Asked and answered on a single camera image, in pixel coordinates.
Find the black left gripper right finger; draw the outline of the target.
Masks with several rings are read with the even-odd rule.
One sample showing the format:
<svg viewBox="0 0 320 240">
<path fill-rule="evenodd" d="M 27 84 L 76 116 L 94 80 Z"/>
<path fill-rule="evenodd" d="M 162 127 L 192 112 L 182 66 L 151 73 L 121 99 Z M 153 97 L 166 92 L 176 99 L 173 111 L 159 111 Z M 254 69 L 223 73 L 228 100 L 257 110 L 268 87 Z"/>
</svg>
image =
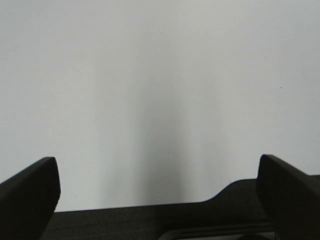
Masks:
<svg viewBox="0 0 320 240">
<path fill-rule="evenodd" d="M 320 181 L 271 155 L 260 157 L 258 198 L 282 240 L 320 238 Z"/>
</svg>

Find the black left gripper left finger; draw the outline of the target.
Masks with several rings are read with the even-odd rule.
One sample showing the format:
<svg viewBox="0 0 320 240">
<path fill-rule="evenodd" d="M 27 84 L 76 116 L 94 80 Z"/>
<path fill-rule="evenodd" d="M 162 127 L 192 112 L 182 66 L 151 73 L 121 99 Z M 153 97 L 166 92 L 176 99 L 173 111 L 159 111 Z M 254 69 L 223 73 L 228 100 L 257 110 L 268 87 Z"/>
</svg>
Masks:
<svg viewBox="0 0 320 240">
<path fill-rule="evenodd" d="M 38 240 L 61 196 L 55 157 L 44 157 L 0 184 L 0 238 Z"/>
</svg>

